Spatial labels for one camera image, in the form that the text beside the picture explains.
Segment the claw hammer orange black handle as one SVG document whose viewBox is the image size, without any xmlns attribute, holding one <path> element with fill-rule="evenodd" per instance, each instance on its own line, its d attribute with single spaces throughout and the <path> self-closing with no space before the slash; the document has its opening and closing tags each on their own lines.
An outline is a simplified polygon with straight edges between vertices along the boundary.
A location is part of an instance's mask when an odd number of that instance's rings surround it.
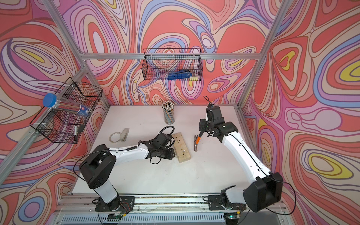
<svg viewBox="0 0 360 225">
<path fill-rule="evenodd" d="M 200 133 L 198 135 L 194 136 L 194 152 L 198 151 L 198 144 L 203 134 L 204 134 L 204 130 L 202 129 L 200 130 Z"/>
</svg>

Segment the wooden block with nails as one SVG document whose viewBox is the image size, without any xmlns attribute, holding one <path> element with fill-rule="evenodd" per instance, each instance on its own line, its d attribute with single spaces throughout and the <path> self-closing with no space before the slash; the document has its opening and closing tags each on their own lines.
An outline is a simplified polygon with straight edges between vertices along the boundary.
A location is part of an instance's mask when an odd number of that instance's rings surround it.
<svg viewBox="0 0 360 225">
<path fill-rule="evenodd" d="M 181 133 L 172 134 L 172 137 L 175 140 L 173 146 L 174 146 L 175 155 L 178 158 L 179 163 L 183 163 L 191 160 L 191 155 L 189 153 L 189 150 L 187 148 L 187 145 L 185 143 L 182 134 Z"/>
</svg>

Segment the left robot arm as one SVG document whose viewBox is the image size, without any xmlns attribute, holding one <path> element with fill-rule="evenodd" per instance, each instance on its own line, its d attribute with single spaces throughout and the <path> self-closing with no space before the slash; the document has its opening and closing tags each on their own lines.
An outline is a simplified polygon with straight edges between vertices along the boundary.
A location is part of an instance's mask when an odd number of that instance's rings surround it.
<svg viewBox="0 0 360 225">
<path fill-rule="evenodd" d="M 171 160 L 175 157 L 174 144 L 174 138 L 164 133 L 159 133 L 149 141 L 139 141 L 131 147 L 108 148 L 102 144 L 86 157 L 79 170 L 88 187 L 94 190 L 104 203 L 119 206 L 120 196 L 109 180 L 113 168 L 135 160 Z"/>
</svg>

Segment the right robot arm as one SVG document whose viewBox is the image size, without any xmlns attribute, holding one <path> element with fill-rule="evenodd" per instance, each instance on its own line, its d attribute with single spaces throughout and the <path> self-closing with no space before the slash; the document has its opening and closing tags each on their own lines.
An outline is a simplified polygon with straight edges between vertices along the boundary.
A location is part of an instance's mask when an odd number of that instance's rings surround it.
<svg viewBox="0 0 360 225">
<path fill-rule="evenodd" d="M 208 104 L 206 118 L 199 122 L 200 134 L 197 145 L 204 133 L 217 138 L 235 157 L 245 172 L 249 186 L 245 189 L 230 186 L 221 190 L 221 205 L 245 204 L 253 212 L 259 212 L 281 200 L 283 177 L 273 173 L 253 153 L 232 122 L 225 122 L 219 106 Z"/>
</svg>

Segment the cup of coloured pencils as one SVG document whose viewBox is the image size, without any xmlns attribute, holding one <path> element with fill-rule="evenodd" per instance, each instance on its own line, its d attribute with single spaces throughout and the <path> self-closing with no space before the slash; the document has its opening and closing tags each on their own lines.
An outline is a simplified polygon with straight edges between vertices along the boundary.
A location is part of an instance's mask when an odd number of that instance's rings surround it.
<svg viewBox="0 0 360 225">
<path fill-rule="evenodd" d="M 165 123 L 167 125 L 174 124 L 174 104 L 170 101 L 164 102 L 162 105 L 164 117 L 165 117 Z"/>
</svg>

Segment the blue tool in basket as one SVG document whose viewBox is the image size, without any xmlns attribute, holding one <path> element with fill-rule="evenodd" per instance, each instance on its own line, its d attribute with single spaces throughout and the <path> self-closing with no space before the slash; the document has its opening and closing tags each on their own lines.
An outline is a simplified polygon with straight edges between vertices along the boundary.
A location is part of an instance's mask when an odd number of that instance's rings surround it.
<svg viewBox="0 0 360 225">
<path fill-rule="evenodd" d="M 192 77 L 190 70 L 180 70 L 168 74 L 168 80 L 179 80 L 179 79 L 188 79 Z"/>
</svg>

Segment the clear bottle blue cap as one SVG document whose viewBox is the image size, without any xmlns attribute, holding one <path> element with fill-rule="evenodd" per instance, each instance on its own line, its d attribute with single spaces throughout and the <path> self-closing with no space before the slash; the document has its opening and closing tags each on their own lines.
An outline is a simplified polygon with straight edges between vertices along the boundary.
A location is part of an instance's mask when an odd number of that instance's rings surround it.
<svg viewBox="0 0 360 225">
<path fill-rule="evenodd" d="M 60 111 L 66 111 L 72 114 L 76 114 L 82 117 L 89 116 L 89 107 L 82 105 L 74 100 L 70 100 L 64 97 L 58 97 L 55 94 L 48 93 L 43 98 L 43 106 Z"/>
</svg>

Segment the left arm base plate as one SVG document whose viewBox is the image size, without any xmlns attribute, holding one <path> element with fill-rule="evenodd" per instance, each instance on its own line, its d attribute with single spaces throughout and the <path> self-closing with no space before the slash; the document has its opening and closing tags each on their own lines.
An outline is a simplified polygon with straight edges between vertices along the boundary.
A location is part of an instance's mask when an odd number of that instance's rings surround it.
<svg viewBox="0 0 360 225">
<path fill-rule="evenodd" d="M 134 196 L 118 196 L 110 203 L 100 197 L 96 203 L 96 212 L 131 212 L 135 205 Z"/>
</svg>

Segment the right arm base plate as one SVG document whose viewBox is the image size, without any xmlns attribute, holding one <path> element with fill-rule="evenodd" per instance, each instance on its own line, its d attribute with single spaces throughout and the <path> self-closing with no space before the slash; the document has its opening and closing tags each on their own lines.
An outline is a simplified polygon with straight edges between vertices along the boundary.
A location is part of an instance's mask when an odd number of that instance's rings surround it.
<svg viewBox="0 0 360 225">
<path fill-rule="evenodd" d="M 247 206 L 242 203 L 231 203 L 224 195 L 210 195 L 203 198 L 204 201 L 208 203 L 210 211 L 245 211 Z"/>
</svg>

